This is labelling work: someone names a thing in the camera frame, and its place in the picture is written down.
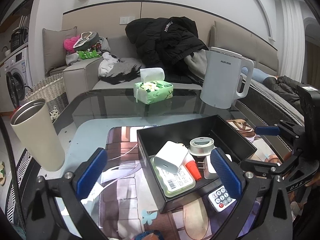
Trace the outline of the green plastic case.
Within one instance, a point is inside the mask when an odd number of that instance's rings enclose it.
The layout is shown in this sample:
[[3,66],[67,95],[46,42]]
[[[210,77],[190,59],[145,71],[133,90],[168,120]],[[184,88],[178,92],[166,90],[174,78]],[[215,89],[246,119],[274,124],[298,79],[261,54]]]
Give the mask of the green plastic case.
[[179,167],[177,174],[173,174],[157,167],[154,163],[154,157],[150,158],[150,162],[163,193],[167,198],[176,197],[179,194],[182,194],[195,187],[196,180],[184,165]]

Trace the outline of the white power adapter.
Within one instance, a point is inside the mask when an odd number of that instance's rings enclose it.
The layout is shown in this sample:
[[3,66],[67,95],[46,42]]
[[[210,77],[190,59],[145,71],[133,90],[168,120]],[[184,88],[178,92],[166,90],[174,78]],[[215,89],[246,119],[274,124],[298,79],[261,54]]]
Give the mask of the white power adapter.
[[167,141],[153,158],[156,167],[169,173],[177,174],[188,154],[188,149],[182,143]]

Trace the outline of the white tube orange cap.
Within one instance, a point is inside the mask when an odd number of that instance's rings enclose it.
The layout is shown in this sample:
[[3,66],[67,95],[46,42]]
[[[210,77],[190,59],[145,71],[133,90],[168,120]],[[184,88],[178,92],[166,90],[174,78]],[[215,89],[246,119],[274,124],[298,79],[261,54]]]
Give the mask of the white tube orange cap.
[[199,172],[199,168],[197,166],[197,163],[190,153],[188,153],[185,156],[184,161],[183,161],[183,165],[190,172],[190,174],[193,176],[193,178],[196,181],[202,179],[202,176]]

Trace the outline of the grey cushion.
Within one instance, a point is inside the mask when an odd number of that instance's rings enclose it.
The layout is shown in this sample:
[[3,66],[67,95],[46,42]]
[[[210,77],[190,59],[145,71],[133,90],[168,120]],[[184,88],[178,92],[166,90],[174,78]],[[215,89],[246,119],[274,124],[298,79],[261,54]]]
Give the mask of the grey cushion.
[[75,37],[76,31],[77,27],[61,31],[42,29],[45,77],[60,74],[67,68],[64,41]]

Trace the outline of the silver round tin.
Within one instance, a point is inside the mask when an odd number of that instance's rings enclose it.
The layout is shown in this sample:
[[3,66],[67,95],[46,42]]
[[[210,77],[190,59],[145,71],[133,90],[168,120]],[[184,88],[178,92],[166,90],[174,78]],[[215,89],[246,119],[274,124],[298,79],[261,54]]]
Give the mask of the silver round tin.
[[190,141],[189,153],[196,157],[205,157],[210,155],[214,148],[214,139],[209,137],[198,137]]

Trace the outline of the white remote colourful buttons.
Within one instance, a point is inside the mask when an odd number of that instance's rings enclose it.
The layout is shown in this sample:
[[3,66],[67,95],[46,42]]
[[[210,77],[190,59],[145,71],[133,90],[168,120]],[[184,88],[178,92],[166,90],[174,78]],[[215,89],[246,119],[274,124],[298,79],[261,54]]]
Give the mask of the white remote colourful buttons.
[[216,212],[222,212],[236,202],[223,185],[208,194],[208,200]]

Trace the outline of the white square box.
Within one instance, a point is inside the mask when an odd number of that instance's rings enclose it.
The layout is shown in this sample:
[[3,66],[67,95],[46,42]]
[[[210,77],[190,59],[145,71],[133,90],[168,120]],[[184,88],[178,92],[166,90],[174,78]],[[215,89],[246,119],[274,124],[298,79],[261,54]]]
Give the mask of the white square box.
[[200,161],[197,162],[198,168],[200,172],[203,173],[203,176],[207,180],[213,180],[217,178],[216,170],[214,169],[213,165],[210,161],[210,156],[206,156]]

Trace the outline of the white wicker basket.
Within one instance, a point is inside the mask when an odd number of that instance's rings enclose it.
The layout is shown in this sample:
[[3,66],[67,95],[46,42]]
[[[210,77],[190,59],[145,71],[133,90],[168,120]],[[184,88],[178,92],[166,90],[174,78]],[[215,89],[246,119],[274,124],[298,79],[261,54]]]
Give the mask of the white wicker basket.
[[54,122],[69,104],[63,74],[49,76],[37,83],[26,94],[24,101],[44,99],[52,122]]

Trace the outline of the pink plush toy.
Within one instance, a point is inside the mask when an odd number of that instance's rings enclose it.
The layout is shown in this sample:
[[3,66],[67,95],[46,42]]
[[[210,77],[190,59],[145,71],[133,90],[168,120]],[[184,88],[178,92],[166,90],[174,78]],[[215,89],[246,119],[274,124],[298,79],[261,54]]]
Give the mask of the pink plush toy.
[[67,51],[67,53],[75,53],[75,50],[73,48],[73,46],[75,45],[75,43],[79,40],[80,36],[73,36],[71,38],[67,38],[64,40],[63,42],[63,46],[64,49]]

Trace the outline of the cream steel tumbler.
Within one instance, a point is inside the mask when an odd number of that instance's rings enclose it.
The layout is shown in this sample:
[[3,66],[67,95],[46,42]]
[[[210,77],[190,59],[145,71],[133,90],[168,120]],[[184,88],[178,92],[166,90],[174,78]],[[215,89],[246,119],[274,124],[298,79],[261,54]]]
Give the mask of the cream steel tumbler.
[[11,117],[10,125],[22,145],[43,169],[54,172],[63,166],[65,151],[44,99],[21,106]]

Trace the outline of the anime print desk mat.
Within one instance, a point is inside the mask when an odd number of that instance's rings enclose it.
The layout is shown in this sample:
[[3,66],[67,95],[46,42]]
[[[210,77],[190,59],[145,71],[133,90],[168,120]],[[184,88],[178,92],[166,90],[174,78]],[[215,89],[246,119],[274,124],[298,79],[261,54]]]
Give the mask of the anime print desk mat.
[[74,171],[99,147],[108,161],[83,206],[110,239],[134,239],[158,230],[165,239],[210,239],[231,213],[214,210],[207,196],[160,213],[139,156],[137,131],[196,119],[196,115],[159,118],[92,119],[63,125],[58,136],[65,150],[61,173]]

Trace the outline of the black puffer jacket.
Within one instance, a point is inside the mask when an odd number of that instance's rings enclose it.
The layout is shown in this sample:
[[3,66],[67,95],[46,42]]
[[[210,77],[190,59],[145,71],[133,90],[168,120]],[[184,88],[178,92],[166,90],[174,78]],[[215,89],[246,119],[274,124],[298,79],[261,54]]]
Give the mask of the black puffer jacket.
[[170,77],[188,76],[184,58],[208,49],[199,39],[196,23],[184,16],[137,19],[125,33],[146,67],[161,66]]

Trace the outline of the white washing machine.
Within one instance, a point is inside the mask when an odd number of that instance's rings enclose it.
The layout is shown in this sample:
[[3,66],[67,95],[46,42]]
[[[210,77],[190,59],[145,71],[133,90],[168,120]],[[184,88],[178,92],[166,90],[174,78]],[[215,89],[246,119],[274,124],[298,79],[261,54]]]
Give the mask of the white washing machine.
[[12,112],[23,105],[32,87],[28,46],[24,46],[1,63],[1,112]]

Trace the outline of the grey sofa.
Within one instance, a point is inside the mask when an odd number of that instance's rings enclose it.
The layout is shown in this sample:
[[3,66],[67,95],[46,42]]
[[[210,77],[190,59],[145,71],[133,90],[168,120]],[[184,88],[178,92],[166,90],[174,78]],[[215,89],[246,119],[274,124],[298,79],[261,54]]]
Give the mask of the grey sofa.
[[101,55],[77,60],[62,72],[66,95],[72,101],[97,83],[110,88],[121,85],[138,96],[162,95],[158,82],[200,89],[200,99],[213,107],[228,109],[245,98],[258,75],[265,95],[284,101],[302,118],[297,81],[278,74],[278,57],[236,25],[227,27],[227,43],[208,47],[196,22],[185,17],[140,18],[125,27],[125,40],[106,39]]

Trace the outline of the green tissue pack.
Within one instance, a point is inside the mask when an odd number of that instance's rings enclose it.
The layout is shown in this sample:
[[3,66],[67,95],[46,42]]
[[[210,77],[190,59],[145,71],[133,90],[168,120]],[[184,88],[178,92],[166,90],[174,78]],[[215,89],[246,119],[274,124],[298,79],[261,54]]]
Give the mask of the green tissue pack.
[[136,101],[146,105],[173,97],[174,86],[166,81],[138,82],[133,86]]

